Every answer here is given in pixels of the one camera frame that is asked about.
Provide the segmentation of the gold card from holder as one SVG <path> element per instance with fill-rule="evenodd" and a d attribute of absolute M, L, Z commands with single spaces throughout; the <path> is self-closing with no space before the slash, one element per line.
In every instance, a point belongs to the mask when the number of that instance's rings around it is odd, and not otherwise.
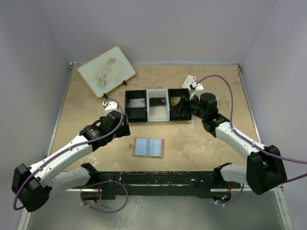
<path fill-rule="evenodd" d="M 170 97 L 170 107 L 174 107 L 180 103 L 182 97 Z"/>

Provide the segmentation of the pink leather card holder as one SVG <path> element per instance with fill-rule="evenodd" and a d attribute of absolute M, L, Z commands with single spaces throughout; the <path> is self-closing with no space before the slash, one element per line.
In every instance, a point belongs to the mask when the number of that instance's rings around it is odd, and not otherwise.
<path fill-rule="evenodd" d="M 158 138 L 134 138 L 130 143 L 133 157 L 164 158 L 165 140 Z"/>

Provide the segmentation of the light blue card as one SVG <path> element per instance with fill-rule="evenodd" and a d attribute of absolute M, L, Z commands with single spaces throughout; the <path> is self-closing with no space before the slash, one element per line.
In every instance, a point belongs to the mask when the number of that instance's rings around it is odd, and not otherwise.
<path fill-rule="evenodd" d="M 149 156 L 149 146 L 150 146 L 149 139 L 136 138 L 134 155 L 142 157 Z"/>

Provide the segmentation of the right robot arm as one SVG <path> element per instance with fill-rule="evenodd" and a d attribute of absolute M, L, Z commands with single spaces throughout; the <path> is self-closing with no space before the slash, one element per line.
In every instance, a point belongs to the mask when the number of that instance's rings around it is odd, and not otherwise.
<path fill-rule="evenodd" d="M 287 181 L 279 149 L 274 145 L 265 146 L 238 130 L 219 113 L 214 94 L 203 93 L 193 98 L 182 96 L 170 112 L 183 119 L 198 117 L 208 133 L 228 144 L 246 160 L 246 166 L 225 163 L 216 167 L 213 182 L 217 187 L 235 182 L 246 184 L 261 195 Z"/>

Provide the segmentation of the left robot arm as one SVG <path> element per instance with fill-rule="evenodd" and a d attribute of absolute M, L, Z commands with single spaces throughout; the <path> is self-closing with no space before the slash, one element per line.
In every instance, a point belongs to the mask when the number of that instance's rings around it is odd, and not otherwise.
<path fill-rule="evenodd" d="M 20 164 L 14 169 L 12 191 L 15 194 L 13 209 L 34 212 L 49 198 L 70 188 L 93 188 L 100 184 L 113 184 L 113 179 L 103 179 L 89 163 L 65 172 L 64 169 L 80 158 L 106 146 L 115 138 L 130 135 L 126 114 L 113 110 L 100 117 L 63 148 L 45 159 L 26 166 Z"/>

